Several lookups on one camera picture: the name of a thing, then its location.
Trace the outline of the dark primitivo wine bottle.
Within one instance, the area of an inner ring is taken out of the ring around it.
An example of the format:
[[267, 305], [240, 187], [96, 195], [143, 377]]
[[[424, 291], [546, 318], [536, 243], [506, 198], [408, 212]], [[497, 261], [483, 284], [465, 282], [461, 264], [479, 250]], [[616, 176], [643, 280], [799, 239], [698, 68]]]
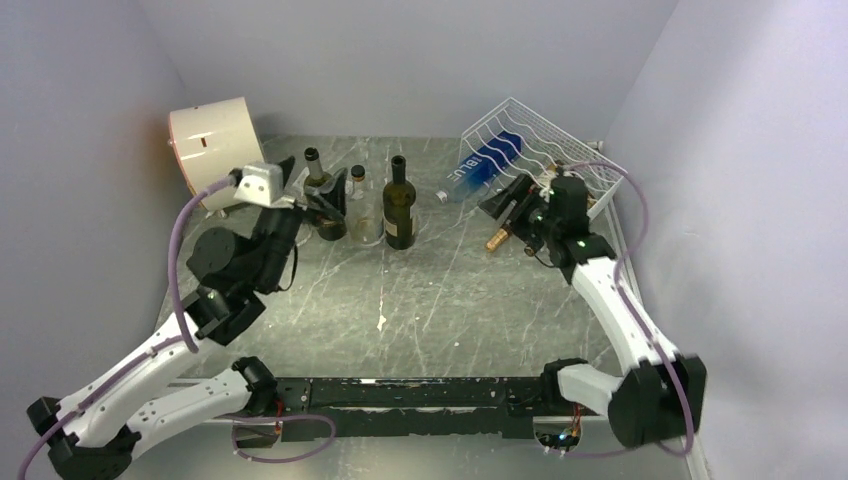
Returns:
[[[306, 160], [307, 165], [307, 176], [312, 176], [315, 179], [320, 179], [325, 172], [328, 172], [321, 164], [320, 153], [317, 148], [307, 147], [304, 150], [304, 158]], [[347, 233], [347, 226], [345, 220], [343, 222], [334, 222], [322, 219], [317, 225], [317, 233], [323, 240], [326, 241], [340, 240]]]

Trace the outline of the clear blue label bottle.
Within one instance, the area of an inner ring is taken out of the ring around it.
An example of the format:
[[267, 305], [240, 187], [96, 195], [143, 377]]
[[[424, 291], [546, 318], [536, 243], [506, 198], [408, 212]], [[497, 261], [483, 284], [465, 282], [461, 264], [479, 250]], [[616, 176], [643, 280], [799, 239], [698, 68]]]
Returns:
[[442, 203], [464, 201], [495, 177], [505, 174], [521, 152], [520, 137], [501, 131], [460, 159], [442, 180], [436, 198]]

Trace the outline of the clear bottle black cap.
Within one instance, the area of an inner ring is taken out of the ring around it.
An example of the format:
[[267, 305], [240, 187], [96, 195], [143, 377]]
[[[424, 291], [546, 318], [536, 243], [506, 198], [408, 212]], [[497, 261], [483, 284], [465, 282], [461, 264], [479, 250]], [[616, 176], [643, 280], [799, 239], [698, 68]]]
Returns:
[[363, 165], [353, 165], [350, 177], [346, 204], [349, 237], [357, 245], [376, 246], [384, 237], [382, 200]]

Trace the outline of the dark green wine bottle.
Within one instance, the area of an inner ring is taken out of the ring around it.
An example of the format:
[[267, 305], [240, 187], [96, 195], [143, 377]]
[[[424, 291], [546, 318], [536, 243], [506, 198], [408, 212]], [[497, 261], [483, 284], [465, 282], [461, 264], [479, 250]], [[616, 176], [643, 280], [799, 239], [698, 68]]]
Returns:
[[395, 250], [407, 250], [413, 246], [417, 232], [413, 214], [417, 191], [407, 179], [404, 156], [393, 156], [389, 166], [390, 176], [382, 192], [385, 240]]

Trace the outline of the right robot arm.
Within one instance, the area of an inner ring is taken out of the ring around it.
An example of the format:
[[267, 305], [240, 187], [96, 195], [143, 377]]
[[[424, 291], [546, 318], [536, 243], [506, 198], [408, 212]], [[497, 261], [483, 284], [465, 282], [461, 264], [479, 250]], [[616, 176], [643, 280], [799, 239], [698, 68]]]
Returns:
[[558, 175], [542, 189], [521, 174], [479, 208], [520, 239], [529, 256], [541, 249], [550, 265], [589, 305], [619, 361], [621, 375], [580, 359], [548, 364], [539, 398], [550, 413], [570, 407], [606, 418], [626, 449], [682, 438], [683, 454], [700, 427], [707, 370], [659, 330], [621, 278], [623, 259], [590, 228], [589, 192], [579, 177]]

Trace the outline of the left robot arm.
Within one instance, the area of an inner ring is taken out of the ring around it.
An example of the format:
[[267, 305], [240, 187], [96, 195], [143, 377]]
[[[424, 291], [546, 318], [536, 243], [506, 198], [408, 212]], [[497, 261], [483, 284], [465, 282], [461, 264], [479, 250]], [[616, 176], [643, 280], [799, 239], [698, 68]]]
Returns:
[[194, 386], [167, 393], [188, 367], [223, 351], [264, 312], [263, 297], [291, 288], [297, 272], [297, 236], [304, 223], [339, 218], [317, 192], [305, 199], [286, 193], [294, 157], [236, 168], [201, 191], [208, 197], [233, 188], [238, 200], [260, 213], [249, 236], [225, 228], [203, 234], [187, 267], [198, 281], [187, 296], [178, 290], [177, 257], [194, 210], [188, 203], [172, 229], [168, 283], [173, 311], [132, 353], [96, 380], [63, 398], [43, 397], [28, 407], [45, 452], [63, 479], [115, 479], [164, 440], [215, 418], [234, 425], [268, 424], [275, 432], [306, 419], [291, 413], [266, 365], [243, 357]]

